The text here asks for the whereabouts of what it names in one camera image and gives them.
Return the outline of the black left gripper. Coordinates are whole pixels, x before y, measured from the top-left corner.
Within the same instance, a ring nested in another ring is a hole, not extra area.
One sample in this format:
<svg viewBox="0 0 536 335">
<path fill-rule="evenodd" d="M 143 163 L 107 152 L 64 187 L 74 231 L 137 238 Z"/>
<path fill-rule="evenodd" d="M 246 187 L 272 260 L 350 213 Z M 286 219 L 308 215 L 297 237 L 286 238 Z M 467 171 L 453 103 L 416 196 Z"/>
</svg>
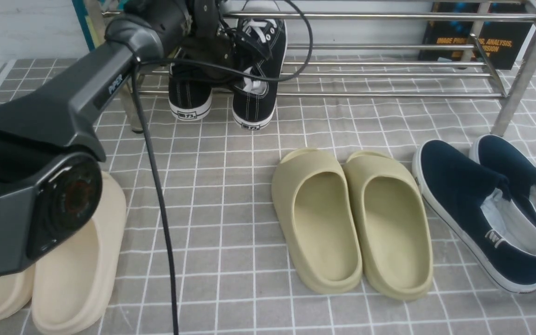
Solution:
<svg viewBox="0 0 536 335">
<path fill-rule="evenodd" d="M 177 58 L 200 61 L 222 67 L 235 68 L 235 47 L 224 13 L 233 10 L 231 0 L 187 0 L 191 15 L 191 32 L 181 43 Z M 175 64 L 176 80 L 197 80 L 216 86 L 224 86 L 235 75 L 211 67 L 195 64 Z"/>
</svg>

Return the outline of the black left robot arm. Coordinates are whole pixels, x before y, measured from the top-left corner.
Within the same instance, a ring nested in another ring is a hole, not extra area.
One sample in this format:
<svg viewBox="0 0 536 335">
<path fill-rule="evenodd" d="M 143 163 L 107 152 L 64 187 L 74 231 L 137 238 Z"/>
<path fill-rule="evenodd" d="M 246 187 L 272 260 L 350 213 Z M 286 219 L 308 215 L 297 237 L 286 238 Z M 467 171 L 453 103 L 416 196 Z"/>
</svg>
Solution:
<svg viewBox="0 0 536 335">
<path fill-rule="evenodd" d="M 39 329 L 72 335 L 106 311 L 127 221 L 94 124 L 141 68 L 181 44 L 221 42 L 222 0 L 130 0 L 104 41 L 0 104 L 0 319 L 33 301 Z"/>
</svg>

